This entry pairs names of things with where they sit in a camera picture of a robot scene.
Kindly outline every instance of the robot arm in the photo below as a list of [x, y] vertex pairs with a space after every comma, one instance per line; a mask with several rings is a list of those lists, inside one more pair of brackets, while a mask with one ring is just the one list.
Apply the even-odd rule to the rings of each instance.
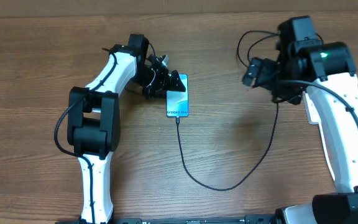
[[[74, 223], [112, 222], [110, 164], [120, 137], [119, 96], [127, 83], [141, 85], [146, 98], [186, 90], [178, 72], [168, 72], [168, 56], [150, 55], [151, 64], [145, 64], [148, 45], [143, 35], [132, 34], [127, 46], [108, 49], [108, 63], [95, 80], [86, 88], [71, 89], [67, 139], [80, 161], [84, 191], [81, 220]], [[85, 118], [90, 112], [100, 113], [100, 119]]]
[[280, 24], [278, 33], [277, 61], [253, 58], [244, 84], [251, 86], [255, 79], [254, 86], [271, 91], [274, 102], [294, 105], [306, 90], [333, 156], [338, 194], [316, 195], [312, 203], [278, 209], [275, 223], [358, 223], [358, 126], [352, 115], [354, 111], [358, 119], [358, 79], [350, 50], [340, 42], [318, 40], [308, 16]]

